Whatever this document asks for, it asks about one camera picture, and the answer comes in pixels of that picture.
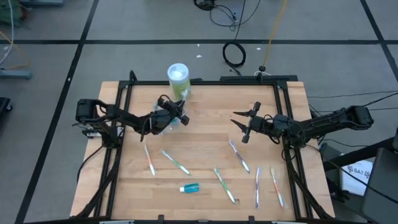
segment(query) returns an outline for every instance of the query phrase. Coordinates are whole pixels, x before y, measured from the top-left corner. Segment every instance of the wooden tabletop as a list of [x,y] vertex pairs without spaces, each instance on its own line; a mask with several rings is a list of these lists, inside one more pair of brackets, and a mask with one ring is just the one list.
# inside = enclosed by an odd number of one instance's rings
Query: wooden tabletop
[[[117,82],[104,82],[99,99],[114,103]],[[310,118],[308,101],[302,82],[288,82],[294,119]],[[161,94],[172,96],[169,86],[138,85],[132,88],[129,112],[137,116],[153,110]],[[233,111],[248,111],[254,102],[261,102],[258,116],[277,113],[271,86],[192,86],[192,96],[185,110],[190,117],[188,126],[182,124],[164,135],[145,136],[149,154],[156,169],[152,176],[140,135],[127,128],[119,168],[118,183],[113,207],[113,219],[156,220],[165,215],[166,220],[294,220],[290,187],[285,161],[281,158],[282,145],[276,145],[261,134],[252,132],[249,143],[241,142],[243,134],[230,119],[243,124],[248,118]],[[233,140],[242,158],[250,167],[248,174],[236,158],[228,141]],[[316,140],[309,144],[317,146]],[[101,139],[88,140],[85,157],[101,145]],[[165,149],[190,172],[184,174],[160,151]],[[319,204],[334,216],[320,154],[310,147],[301,149],[308,189]],[[71,215],[80,212],[98,188],[105,150],[84,166],[77,185]],[[217,167],[234,198],[232,204],[213,169]],[[260,167],[260,207],[254,206],[256,169]],[[282,209],[271,177],[270,168],[277,174],[279,189],[288,209]],[[185,184],[199,183],[199,192],[180,193]],[[305,207],[298,190],[302,216]],[[104,195],[101,214],[108,201]]]

